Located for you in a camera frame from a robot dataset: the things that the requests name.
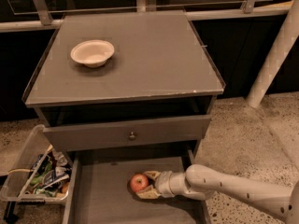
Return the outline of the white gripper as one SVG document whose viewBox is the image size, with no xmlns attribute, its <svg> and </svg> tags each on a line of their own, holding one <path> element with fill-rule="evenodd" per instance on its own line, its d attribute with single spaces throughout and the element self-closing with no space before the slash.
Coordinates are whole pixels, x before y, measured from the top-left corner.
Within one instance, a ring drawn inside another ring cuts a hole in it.
<svg viewBox="0 0 299 224">
<path fill-rule="evenodd" d="M 153 181 L 155 181 L 154 186 L 149 185 L 145 189 L 142 189 L 136 193 L 140 199 L 144 200 L 155 200 L 159 197 L 172 198 L 174 196 L 172 190 L 170 189 L 170 177 L 171 171 L 145 171 L 144 175 Z"/>
</svg>

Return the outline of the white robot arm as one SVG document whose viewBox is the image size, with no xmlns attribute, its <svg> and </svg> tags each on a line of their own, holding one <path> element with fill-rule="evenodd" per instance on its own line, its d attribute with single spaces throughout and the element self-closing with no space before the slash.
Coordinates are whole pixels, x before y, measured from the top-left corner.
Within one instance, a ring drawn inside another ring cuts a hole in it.
<svg viewBox="0 0 299 224">
<path fill-rule="evenodd" d="M 138 191 L 140 199 L 184 196 L 205 201 L 218 191 L 265 212 L 285 224 L 299 224 L 299 183 L 292 188 L 219 173 L 200 164 L 184 172 L 146 171 L 153 183 Z"/>
</svg>

